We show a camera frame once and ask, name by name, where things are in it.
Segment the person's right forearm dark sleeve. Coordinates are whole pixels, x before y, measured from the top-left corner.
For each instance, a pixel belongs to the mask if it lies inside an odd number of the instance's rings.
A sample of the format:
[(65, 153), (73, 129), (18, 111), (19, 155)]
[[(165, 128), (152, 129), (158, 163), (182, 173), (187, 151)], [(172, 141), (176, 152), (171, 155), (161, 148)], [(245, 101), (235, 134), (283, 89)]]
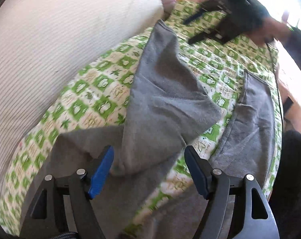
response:
[(283, 47), (301, 70), (301, 30), (293, 27)]

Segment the person's right hand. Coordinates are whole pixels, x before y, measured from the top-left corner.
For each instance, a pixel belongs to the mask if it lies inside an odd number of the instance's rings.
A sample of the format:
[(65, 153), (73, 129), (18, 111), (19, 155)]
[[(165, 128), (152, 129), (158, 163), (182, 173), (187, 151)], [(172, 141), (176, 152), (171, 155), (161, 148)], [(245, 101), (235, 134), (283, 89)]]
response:
[(260, 28), (246, 33), (246, 36), (257, 46), (263, 46), (270, 40), (275, 39), (284, 44), (290, 34), (290, 28), (283, 22), (272, 17), (264, 18)]

